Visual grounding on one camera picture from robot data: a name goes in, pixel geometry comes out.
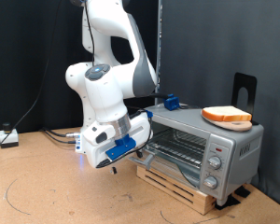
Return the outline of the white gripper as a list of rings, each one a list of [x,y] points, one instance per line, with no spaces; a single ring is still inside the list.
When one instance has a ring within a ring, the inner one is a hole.
[[[93,168],[107,166],[133,149],[142,146],[150,137],[150,124],[146,112],[130,119],[127,112],[113,116],[97,114],[95,121],[84,130],[84,149]],[[138,158],[143,157],[137,151]],[[112,167],[110,173],[118,173]]]

